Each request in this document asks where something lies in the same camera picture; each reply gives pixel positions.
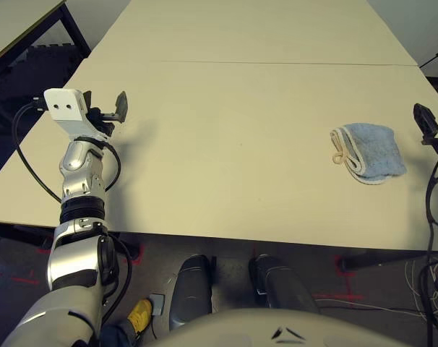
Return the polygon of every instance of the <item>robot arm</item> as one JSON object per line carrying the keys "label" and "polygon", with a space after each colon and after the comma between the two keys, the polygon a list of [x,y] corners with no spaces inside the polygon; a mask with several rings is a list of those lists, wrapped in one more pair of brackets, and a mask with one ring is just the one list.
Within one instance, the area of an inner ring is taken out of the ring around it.
{"label": "robot arm", "polygon": [[119,269],[105,222],[103,149],[114,125],[127,112],[124,92],[116,112],[90,108],[90,94],[78,90],[44,92],[52,118],[71,142],[60,163],[64,177],[60,225],[53,236],[47,278],[50,292],[40,298],[3,346],[88,346],[97,342],[107,287]]}

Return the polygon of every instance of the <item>white wall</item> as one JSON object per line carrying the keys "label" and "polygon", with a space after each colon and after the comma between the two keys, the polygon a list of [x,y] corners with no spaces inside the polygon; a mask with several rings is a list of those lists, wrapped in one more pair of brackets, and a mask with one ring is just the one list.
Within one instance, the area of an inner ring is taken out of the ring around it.
{"label": "white wall", "polygon": [[[129,1],[68,0],[66,5],[87,43],[94,48]],[[418,65],[438,52],[438,0],[367,1]],[[35,45],[50,43],[71,43],[61,23],[54,25]],[[424,67],[423,72],[426,76],[438,77],[438,58]]]}
{"label": "white wall", "polygon": [[[368,0],[418,65],[438,52],[438,0]],[[438,77],[438,58],[423,68]]]}

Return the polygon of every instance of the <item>folded towel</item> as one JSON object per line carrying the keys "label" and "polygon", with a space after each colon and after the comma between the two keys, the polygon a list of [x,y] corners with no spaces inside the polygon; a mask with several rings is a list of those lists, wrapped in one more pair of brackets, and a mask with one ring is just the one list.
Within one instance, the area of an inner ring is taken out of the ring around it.
{"label": "folded towel", "polygon": [[381,125],[348,124],[331,131],[338,152],[333,161],[345,163],[349,172],[365,184],[381,184],[407,170],[394,141],[394,132]]}

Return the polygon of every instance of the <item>table leg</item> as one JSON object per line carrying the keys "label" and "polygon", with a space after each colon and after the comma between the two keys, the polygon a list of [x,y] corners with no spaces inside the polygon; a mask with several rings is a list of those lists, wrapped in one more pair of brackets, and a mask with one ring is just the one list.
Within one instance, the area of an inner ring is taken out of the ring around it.
{"label": "table leg", "polygon": [[44,244],[51,245],[53,229],[0,223],[0,237],[42,247]]}
{"label": "table leg", "polygon": [[[132,242],[121,240],[121,233],[118,231],[111,231],[111,234],[116,236],[119,239],[119,241],[121,241],[123,245],[126,246],[129,252],[129,256],[131,257],[132,260],[136,260],[139,257],[140,247],[138,243],[132,243]],[[115,244],[115,248],[118,253],[122,253],[122,254],[124,253],[118,244]]]}
{"label": "table leg", "polygon": [[423,257],[426,251],[395,251],[389,249],[368,249],[365,253],[341,257],[338,263],[341,271],[349,272],[369,266],[381,266],[388,262]]}
{"label": "table leg", "polygon": [[62,15],[59,9],[53,11],[29,31],[26,36],[10,47],[9,50],[0,57],[0,75],[21,53],[28,49],[28,47],[49,30],[52,25],[57,23]]}
{"label": "table leg", "polygon": [[90,54],[90,48],[87,44],[84,36],[80,32],[76,22],[74,21],[71,13],[69,13],[68,7],[66,4],[60,6],[61,12],[61,23],[65,27],[65,30],[68,32],[69,37],[73,40],[74,45],[80,51],[82,58],[87,58]]}

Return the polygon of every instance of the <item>yellow object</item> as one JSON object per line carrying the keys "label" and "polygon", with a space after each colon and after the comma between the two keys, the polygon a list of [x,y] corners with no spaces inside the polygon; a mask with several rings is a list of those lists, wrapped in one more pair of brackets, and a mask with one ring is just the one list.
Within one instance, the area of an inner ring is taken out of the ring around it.
{"label": "yellow object", "polygon": [[143,299],[137,302],[127,319],[132,323],[135,333],[141,333],[150,323],[152,317],[152,304],[150,300]]}

